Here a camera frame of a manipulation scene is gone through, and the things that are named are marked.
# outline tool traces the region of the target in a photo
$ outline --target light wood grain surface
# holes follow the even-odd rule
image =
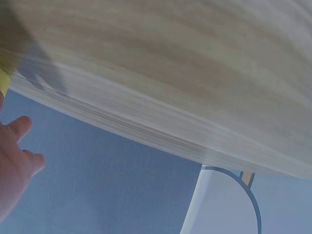
[[[309,1],[1,2],[13,90],[201,163],[312,177]]]

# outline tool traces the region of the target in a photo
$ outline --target blue background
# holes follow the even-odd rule
[[[201,164],[136,143],[9,91],[7,124],[33,120],[22,149],[46,168],[0,225],[10,234],[177,234]]]

